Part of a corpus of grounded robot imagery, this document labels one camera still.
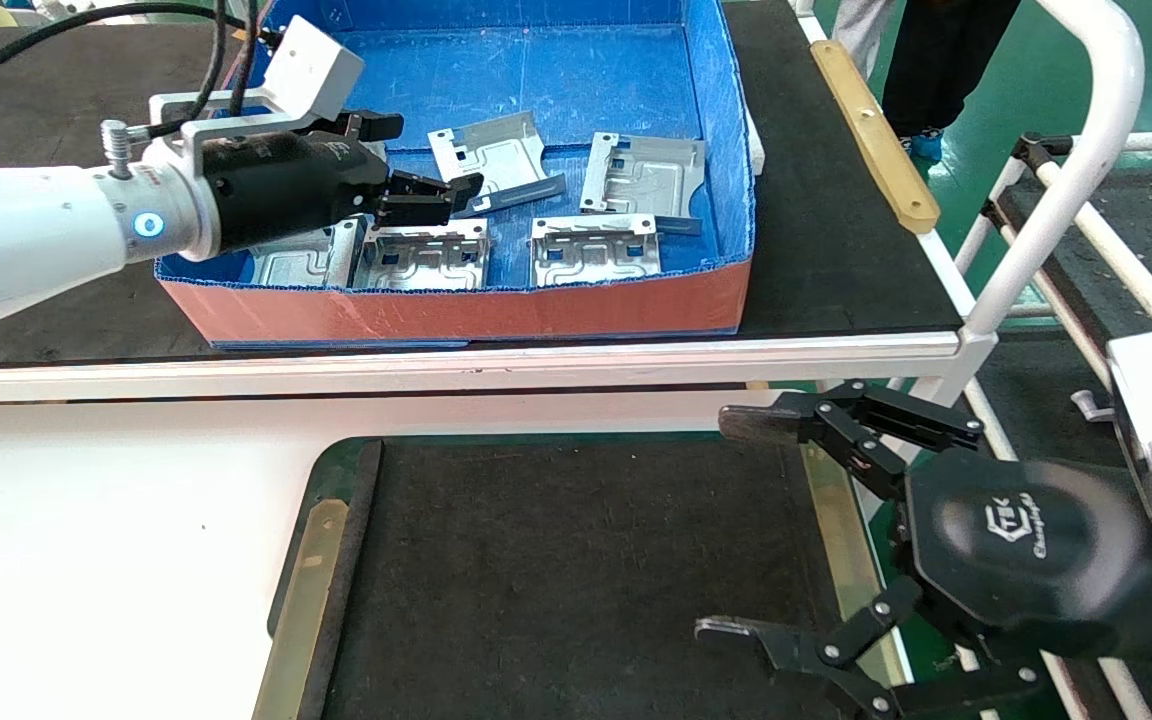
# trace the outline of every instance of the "stamped metal bracket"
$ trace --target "stamped metal bracket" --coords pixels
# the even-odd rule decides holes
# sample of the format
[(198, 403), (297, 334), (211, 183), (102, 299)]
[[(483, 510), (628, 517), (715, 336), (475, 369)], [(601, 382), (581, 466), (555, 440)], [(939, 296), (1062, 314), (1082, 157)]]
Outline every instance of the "stamped metal bracket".
[(545, 176), (540, 167), (545, 143), (536, 131), (530, 111), (462, 128), (439, 129), (429, 134), (429, 143), (444, 182), (471, 173), (483, 174), (483, 192), (454, 218), (472, 218), (567, 191), (567, 176)]
[(348, 287), (362, 218), (347, 218), (320, 232), (252, 247), (252, 285)]
[(691, 196), (705, 182), (705, 141), (594, 132), (581, 213), (649, 213), (664, 233), (700, 234)]
[(476, 290), (488, 266), (485, 219), (426, 227), (372, 227), (353, 287), (369, 290)]
[(531, 223), (531, 282), (596, 283), (660, 273), (657, 218), (649, 214), (538, 218)]

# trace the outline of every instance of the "black work surface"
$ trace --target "black work surface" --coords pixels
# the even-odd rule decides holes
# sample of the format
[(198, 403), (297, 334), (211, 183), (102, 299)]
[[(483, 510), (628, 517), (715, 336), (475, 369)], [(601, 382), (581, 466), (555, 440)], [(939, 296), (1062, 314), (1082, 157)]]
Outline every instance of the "black work surface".
[[(723, 9), (767, 149), (737, 338), (956, 329), (954, 306), (869, 176), (794, 12), (786, 3)], [(0, 46), (18, 32), (0, 29)], [(139, 122), (149, 96), (196, 88), (209, 32), (206, 24), (82, 28), (6, 65), (0, 167), (105, 164), (100, 120)], [(151, 273), (132, 265), (1, 320), (0, 365), (256, 355), (212, 350)]]
[[(1020, 228), (1041, 197), (1043, 183), (1028, 173), (1007, 188), (998, 206)], [(1112, 172), (1097, 188), (1092, 205), (1152, 273), (1152, 168)], [(1101, 347), (1108, 338), (1152, 332), (1152, 320), (1078, 228), (1064, 234), (1046, 270)]]
[[(362, 442), (325, 452), (302, 521)], [(325, 719), (838, 717), (748, 647), (692, 639), (710, 614), (838, 622), (794, 448), (484, 442), (385, 442)]]

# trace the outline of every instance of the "tan rubber strip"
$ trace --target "tan rubber strip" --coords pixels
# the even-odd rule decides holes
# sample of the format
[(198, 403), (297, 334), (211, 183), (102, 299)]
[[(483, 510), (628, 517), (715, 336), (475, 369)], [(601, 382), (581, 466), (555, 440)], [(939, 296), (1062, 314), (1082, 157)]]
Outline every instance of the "tan rubber strip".
[(909, 232), (932, 232), (941, 219), (941, 206), (937, 205), (927, 183), (918, 176), (914, 162), (900, 146), (846, 47), (833, 40), (813, 41), (812, 56), (847, 127), (851, 128), (870, 176), (887, 197), (897, 222)]
[(256, 697), (253, 720), (300, 717), (348, 514), (349, 506), (332, 498), (317, 503), (308, 515), (296, 568), (291, 569), (291, 582), (287, 585), (287, 600), (278, 616), (274, 646), (270, 649), (265, 679)]

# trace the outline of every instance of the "black pants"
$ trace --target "black pants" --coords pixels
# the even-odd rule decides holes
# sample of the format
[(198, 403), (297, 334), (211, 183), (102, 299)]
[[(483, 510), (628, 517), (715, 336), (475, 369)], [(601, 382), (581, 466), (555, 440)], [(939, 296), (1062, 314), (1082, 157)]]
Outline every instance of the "black pants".
[(945, 128), (979, 85), (1020, 0), (909, 0), (882, 86), (900, 137)]

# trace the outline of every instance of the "black cable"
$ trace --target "black cable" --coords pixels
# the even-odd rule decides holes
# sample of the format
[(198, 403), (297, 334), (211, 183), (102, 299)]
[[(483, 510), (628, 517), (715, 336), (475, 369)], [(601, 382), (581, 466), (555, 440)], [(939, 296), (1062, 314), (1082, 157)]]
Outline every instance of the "black cable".
[(243, 94), (247, 93), (248, 79), (252, 77), (252, 65), (256, 63), (256, 28), (260, 10), (256, 0), (247, 0), (247, 39), (243, 41), (243, 60), (238, 65), (238, 77), (234, 78), (234, 94), (229, 97), (229, 118), (243, 114)]
[(202, 108), (207, 104), (211, 91), (217, 90), (217, 81), (220, 79), (220, 68), (221, 65), (225, 65), (225, 36), (227, 32), (225, 32), (223, 18), (228, 18), (228, 15), (225, 14), (225, 0), (215, 0), (211, 12), (214, 15), (212, 18), (215, 21), (215, 32), (211, 36), (211, 59), (207, 59), (207, 74), (202, 78), (198, 94), (194, 97), (192, 103), (189, 103), (189, 108), (184, 111), (182, 118), (166, 120), (166, 122), (146, 128), (151, 138), (172, 135), (181, 126), (188, 123), (189, 120), (197, 119), (202, 114)]
[(175, 13), (180, 15), (198, 15), (203, 18), (223, 18), (225, 23), (230, 24), (230, 26), (242, 28), (242, 20), (230, 17), (230, 15), (223, 13), (223, 5), (218, 3), (221, 12), (218, 13), (211, 8), (198, 8), (196, 5), (185, 3), (132, 3), (132, 5), (115, 5), (111, 8), (94, 8), (91, 10), (83, 10), (83, 13), (77, 13), (70, 15), (68, 18), (59, 20), (58, 22), (45, 24), (45, 26), (38, 26), (33, 31), (22, 35), (15, 38), (13, 41), (0, 47), (0, 67), (6, 63), (6, 61), (14, 59), (20, 53), (30, 50), (35, 45), (40, 44), (40, 41), (47, 40), (47, 38), (59, 36), (65, 31), (70, 31), (76, 26), (84, 26), (84, 24), (97, 22), (97, 20), (106, 18), (120, 18), (124, 15), (143, 15), (146, 13)]

